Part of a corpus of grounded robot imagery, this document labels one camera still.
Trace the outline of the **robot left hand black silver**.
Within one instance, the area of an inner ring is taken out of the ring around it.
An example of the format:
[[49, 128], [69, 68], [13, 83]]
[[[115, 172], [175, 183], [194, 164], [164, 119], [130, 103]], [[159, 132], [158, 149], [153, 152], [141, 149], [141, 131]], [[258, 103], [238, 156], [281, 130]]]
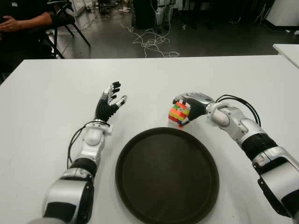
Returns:
[[113, 82], [102, 93], [95, 110], [95, 119], [99, 119], [104, 122], [108, 122], [111, 116], [113, 116], [120, 107], [122, 107], [126, 101], [127, 96], [122, 96], [119, 100], [112, 104], [112, 101], [117, 98], [116, 93], [120, 91], [121, 83]]

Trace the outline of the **robot right hand black silver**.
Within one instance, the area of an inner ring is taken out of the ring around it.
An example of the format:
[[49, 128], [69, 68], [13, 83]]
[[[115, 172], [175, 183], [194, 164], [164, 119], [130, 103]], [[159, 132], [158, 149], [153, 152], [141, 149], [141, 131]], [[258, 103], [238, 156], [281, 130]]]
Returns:
[[205, 115], [208, 105], [215, 102], [211, 97], [197, 92], [180, 94], [173, 99], [172, 103], [175, 104], [179, 101], [190, 106], [189, 115], [182, 121], [180, 127], [185, 126], [201, 115]]

